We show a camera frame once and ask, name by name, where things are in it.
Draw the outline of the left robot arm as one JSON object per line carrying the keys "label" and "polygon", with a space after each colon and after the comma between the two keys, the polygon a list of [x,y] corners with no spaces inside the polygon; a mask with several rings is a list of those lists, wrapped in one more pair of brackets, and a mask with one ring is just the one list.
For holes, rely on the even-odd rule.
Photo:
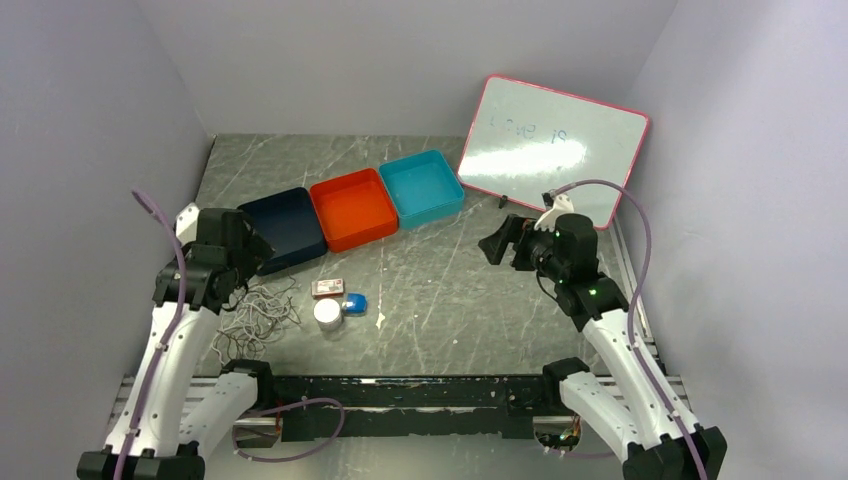
{"label": "left robot arm", "polygon": [[136,380],[104,446],[81,455],[80,479],[201,479],[205,457],[236,420],[273,409],[268,363],[236,359],[191,412],[184,407],[195,367],[230,296],[273,253],[238,209],[189,205],[178,216],[174,260],[157,275],[152,324]]}

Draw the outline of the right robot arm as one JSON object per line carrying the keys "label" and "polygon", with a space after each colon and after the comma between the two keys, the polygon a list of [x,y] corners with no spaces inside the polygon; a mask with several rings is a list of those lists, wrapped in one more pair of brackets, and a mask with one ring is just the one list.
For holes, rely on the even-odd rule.
{"label": "right robot arm", "polygon": [[600,384],[577,358],[548,364],[539,391],[550,413],[571,409],[607,444],[626,479],[715,479],[728,444],[717,427],[704,427],[676,394],[633,324],[633,310],[597,257],[598,235],[580,214],[562,214],[552,229],[508,215],[478,243],[491,265],[513,250],[516,271],[548,279],[553,299],[607,366],[621,398]]}

